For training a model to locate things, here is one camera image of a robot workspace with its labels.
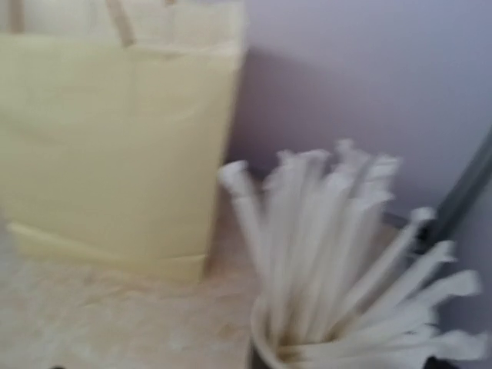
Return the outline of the wrapped white straws bundle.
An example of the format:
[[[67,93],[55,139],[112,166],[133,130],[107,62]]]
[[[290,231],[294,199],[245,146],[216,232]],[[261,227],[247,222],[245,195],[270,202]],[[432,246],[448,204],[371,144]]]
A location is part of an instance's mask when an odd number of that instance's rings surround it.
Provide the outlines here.
[[[476,271],[436,278],[455,261],[454,243],[440,241],[406,270],[400,263],[432,208],[411,212],[390,244],[371,256],[400,160],[371,157],[349,140],[326,169],[323,150],[279,153],[278,166],[258,190],[244,161],[218,172],[229,191],[261,283],[267,340],[285,362],[424,350],[432,361],[479,361],[486,333],[439,330],[438,308],[481,292]]]

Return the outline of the right aluminium post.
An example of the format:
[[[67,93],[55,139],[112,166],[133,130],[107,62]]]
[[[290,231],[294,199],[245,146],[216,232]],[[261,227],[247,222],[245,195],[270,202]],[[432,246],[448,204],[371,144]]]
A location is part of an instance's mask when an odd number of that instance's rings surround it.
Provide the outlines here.
[[[480,197],[491,178],[491,129],[469,165],[437,208],[437,217],[421,233],[420,252],[448,239]]]

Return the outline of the black cup holding straws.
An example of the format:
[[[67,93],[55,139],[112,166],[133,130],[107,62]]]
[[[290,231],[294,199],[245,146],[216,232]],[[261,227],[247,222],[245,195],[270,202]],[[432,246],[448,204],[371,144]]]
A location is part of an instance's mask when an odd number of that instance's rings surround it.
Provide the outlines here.
[[[267,313],[262,298],[251,311],[251,346],[268,368],[424,368],[429,354],[424,350],[389,351],[349,358],[322,358],[320,361],[282,361],[267,340]]]

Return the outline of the cream paper bag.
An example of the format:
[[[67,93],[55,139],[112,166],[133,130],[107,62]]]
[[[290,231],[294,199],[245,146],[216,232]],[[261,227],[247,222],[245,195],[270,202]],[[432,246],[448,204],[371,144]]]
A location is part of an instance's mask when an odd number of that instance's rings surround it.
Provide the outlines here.
[[[1,207],[22,254],[201,279],[245,26],[241,1],[1,3]]]

